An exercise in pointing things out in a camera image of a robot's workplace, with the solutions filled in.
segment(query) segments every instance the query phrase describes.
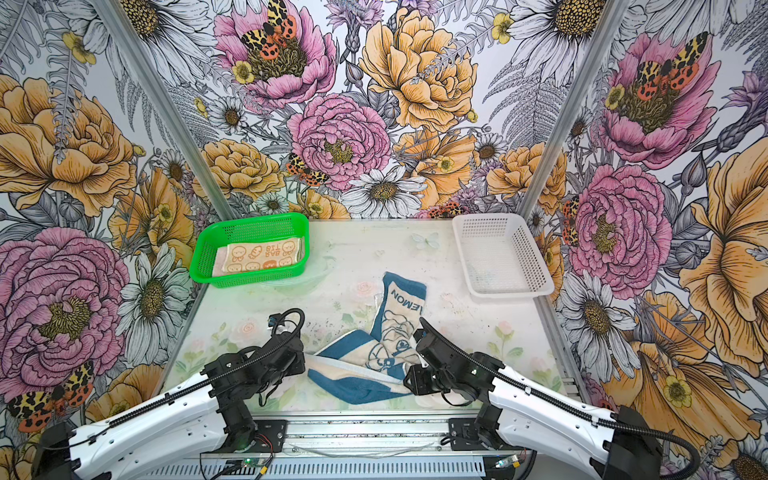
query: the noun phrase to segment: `blue and white towel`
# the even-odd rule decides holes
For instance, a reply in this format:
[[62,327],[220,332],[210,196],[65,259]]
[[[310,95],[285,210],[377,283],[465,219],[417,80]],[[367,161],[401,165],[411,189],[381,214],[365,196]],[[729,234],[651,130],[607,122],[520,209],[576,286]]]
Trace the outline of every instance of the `blue and white towel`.
[[353,330],[316,355],[306,356],[309,377],[353,405],[410,394],[402,381],[411,364],[419,361],[412,336],[421,328],[427,289],[423,283],[387,272],[384,292],[370,333]]

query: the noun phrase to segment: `floral tablecloth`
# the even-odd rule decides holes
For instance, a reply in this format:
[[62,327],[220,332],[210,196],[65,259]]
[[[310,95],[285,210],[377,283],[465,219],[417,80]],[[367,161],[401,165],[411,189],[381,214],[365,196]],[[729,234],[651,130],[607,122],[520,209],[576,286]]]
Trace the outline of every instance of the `floral tablecloth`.
[[[205,293],[165,383],[176,385],[222,353],[269,338],[271,313],[306,313],[305,352],[314,353],[352,329],[369,330],[390,271],[427,286],[424,317],[456,345],[503,359],[537,382],[561,389],[560,373],[532,300],[475,303],[464,282],[449,221],[326,221],[310,224],[310,260],[297,278]],[[256,411],[420,410],[451,408],[439,396],[406,396],[350,405],[306,374],[287,378]]]

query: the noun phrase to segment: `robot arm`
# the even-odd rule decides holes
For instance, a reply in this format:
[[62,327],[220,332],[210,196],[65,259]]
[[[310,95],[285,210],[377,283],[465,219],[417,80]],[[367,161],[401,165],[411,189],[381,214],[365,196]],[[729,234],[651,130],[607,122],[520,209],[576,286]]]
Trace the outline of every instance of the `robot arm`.
[[[296,328],[277,333],[291,313],[300,317]],[[256,431],[243,401],[305,370],[304,313],[291,309],[270,323],[263,347],[224,354],[169,392],[100,422],[47,429],[33,480],[132,480],[177,458],[247,449]]]
[[[415,333],[422,365],[412,366],[404,385],[415,395],[455,390],[483,402],[475,420],[478,437],[490,449],[523,445],[609,480],[687,478],[699,464],[698,451],[683,439],[648,428],[628,407],[617,414],[576,402],[546,389],[484,353],[471,355],[421,319]],[[689,465],[660,477],[661,445],[677,443],[691,455]]]

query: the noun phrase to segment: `butterfly illustration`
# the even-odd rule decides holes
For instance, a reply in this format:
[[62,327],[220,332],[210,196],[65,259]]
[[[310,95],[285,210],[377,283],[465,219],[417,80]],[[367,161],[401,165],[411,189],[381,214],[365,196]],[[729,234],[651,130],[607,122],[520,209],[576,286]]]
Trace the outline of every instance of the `butterfly illustration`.
[[87,361],[52,392],[27,392],[8,402],[8,411],[19,419],[22,433],[41,431],[53,419],[83,405],[93,392],[94,364]]
[[566,245],[578,247],[578,232],[576,231],[576,214],[578,213],[578,197],[574,195],[563,204],[563,241]]
[[414,233],[411,235],[411,238],[416,244],[416,248],[419,250],[424,250],[425,248],[431,248],[433,250],[437,250],[440,248],[440,242],[438,241],[438,234],[437,232],[429,234],[428,237],[422,237],[421,235],[418,235],[417,233]]
[[285,0],[270,0],[263,27],[247,31],[240,40],[253,56],[261,55],[264,60],[275,60],[280,56],[280,47],[285,47],[295,37],[296,18],[288,15]]
[[698,61],[707,46],[709,32],[702,31],[682,50],[663,64],[644,61],[637,66],[637,97],[649,101],[654,95],[665,95],[669,89],[682,90],[699,72]]
[[288,170],[288,173],[291,175],[298,175],[299,180],[310,187],[319,187],[330,179],[328,174],[307,167],[304,160],[296,154],[290,154],[288,157],[286,170]]

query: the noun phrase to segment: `green basket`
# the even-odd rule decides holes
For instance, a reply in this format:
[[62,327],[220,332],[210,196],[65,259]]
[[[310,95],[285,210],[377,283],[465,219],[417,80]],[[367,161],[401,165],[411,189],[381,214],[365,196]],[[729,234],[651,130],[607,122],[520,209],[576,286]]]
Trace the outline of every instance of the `green basket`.
[[[304,257],[298,263],[279,266],[257,272],[242,272],[232,275],[211,276],[214,271],[216,252],[219,247],[230,243],[262,243],[285,240],[291,237],[303,238]],[[310,257],[310,222],[302,214],[279,214],[265,217],[243,218],[214,223],[203,230],[197,238],[192,256],[190,276],[198,283],[210,283],[224,288],[246,283],[281,280],[304,273],[306,260]]]

